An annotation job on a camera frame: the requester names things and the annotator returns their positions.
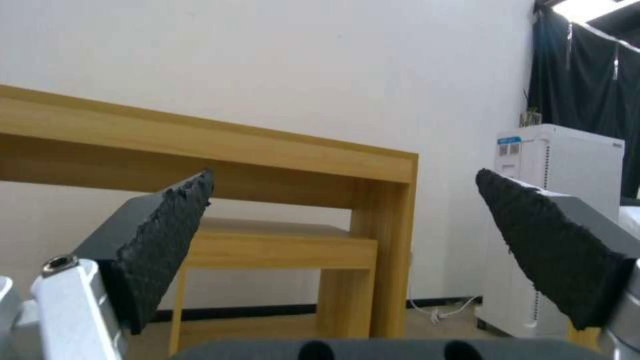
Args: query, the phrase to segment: floor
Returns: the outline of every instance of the floor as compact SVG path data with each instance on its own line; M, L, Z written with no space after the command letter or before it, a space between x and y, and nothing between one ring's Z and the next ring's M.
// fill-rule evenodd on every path
M444 306L440 310L446 312L454 308L455 306ZM141 336L130 337L126 359L165 359L170 326L170 323L152 323ZM405 337L408 339L494 339L501 336L476 329L472 306L438 325L433 325L429 316L424 313L407 310Z

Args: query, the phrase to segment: table leg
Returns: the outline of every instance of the table leg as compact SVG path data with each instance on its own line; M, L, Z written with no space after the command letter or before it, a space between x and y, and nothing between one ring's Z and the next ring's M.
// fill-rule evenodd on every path
M317 310L320 337L369 337L375 276L375 268L322 270Z
M371 336L404 334L415 185L358 181L351 232L378 240Z
M169 339L169 357L178 352L180 346L180 326L182 325L182 308L184 307L184 293L187 284L187 268L182 266L178 271L178 288L173 305L173 318L171 323L171 336Z

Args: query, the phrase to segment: black curtain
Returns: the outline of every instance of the black curtain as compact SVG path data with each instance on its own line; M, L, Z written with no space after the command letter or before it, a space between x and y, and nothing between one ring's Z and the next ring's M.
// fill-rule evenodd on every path
M537 12L529 107L542 113L544 123L623 139L621 194L635 198L640 185L640 54L570 24L550 8Z

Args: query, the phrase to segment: wooden table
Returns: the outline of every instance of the wooden table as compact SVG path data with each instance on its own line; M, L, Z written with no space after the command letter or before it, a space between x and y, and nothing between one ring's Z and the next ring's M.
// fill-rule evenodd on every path
M371 336L403 335L417 154L0 86L0 180L154 192L205 167L217 198L352 209L378 241Z

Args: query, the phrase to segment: white wall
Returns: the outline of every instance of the white wall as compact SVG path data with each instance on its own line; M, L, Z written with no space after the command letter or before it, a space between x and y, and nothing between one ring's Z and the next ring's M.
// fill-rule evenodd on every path
M420 153L417 298L480 293L474 175L516 126L532 0L0 0L0 83ZM132 193L0 183L0 274L28 289ZM218 201L208 215L348 225ZM315 301L316 272L202 272L191 307ZM169 306L166 299L164 306Z

